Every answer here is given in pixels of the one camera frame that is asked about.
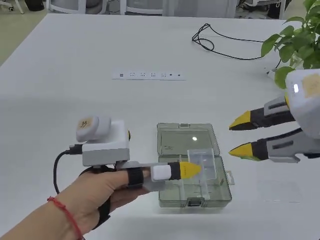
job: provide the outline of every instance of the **floor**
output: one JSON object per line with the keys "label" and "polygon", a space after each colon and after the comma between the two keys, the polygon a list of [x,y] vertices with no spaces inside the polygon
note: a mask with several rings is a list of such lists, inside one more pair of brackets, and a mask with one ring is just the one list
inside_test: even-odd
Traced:
{"label": "floor", "polygon": [[[285,17],[304,17],[306,12],[303,1],[292,0],[285,12]],[[15,6],[13,0],[7,0],[7,2]],[[31,12],[24,1],[19,2],[25,14],[20,14],[17,8],[14,12],[9,12],[6,7],[0,6],[0,66],[47,14],[46,10]]]}

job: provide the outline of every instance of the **white table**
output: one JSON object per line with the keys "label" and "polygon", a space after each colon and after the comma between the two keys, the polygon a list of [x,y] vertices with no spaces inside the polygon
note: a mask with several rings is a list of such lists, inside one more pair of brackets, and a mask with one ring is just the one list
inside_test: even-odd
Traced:
{"label": "white table", "polygon": [[[277,20],[67,14],[43,19],[0,68],[0,235],[55,194],[55,157],[75,143],[78,119],[96,113],[125,120],[131,159],[142,163],[158,159],[157,123],[211,123],[235,185],[232,202],[219,214],[160,214],[157,194],[142,196],[115,211],[88,240],[320,238],[319,159],[288,164],[228,154],[296,127],[228,131],[244,111],[283,94],[265,74],[277,55],[238,61],[205,52],[191,43],[205,23],[227,36],[256,40],[283,28]],[[260,54],[258,43],[205,35],[223,53]],[[187,81],[111,80],[117,68],[181,71]],[[80,156],[62,158],[60,188],[83,169]],[[263,193],[272,186],[269,193],[280,191],[280,201],[266,201]]]}

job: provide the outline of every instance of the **power strip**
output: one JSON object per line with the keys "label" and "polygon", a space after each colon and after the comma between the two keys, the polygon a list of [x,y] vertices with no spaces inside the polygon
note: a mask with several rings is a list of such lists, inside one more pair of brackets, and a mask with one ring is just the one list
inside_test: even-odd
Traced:
{"label": "power strip", "polygon": [[113,80],[164,80],[164,81],[185,81],[180,72],[171,71],[118,71],[114,72]]}

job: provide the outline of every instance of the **green plant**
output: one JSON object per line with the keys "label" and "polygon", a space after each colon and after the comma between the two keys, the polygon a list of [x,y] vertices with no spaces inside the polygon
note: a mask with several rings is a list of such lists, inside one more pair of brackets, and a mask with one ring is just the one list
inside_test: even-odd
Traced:
{"label": "green plant", "polygon": [[305,0],[305,18],[294,16],[288,22],[301,22],[301,28],[289,25],[279,34],[273,34],[265,40],[261,47],[261,56],[272,49],[278,50],[283,66],[275,71],[274,81],[279,88],[286,88],[286,77],[289,72],[301,66],[304,69],[320,68],[320,0]]}

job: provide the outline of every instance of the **human hand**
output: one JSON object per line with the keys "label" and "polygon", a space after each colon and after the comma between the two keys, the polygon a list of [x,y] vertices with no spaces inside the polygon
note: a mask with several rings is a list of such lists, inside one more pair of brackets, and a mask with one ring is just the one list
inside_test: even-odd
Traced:
{"label": "human hand", "polygon": [[[143,170],[143,176],[150,175]],[[111,196],[110,213],[126,205],[138,196],[147,194],[146,189],[125,189],[129,183],[126,170],[94,174],[86,172],[80,175],[56,198],[73,215],[81,233],[90,232],[99,221],[98,208]]]}

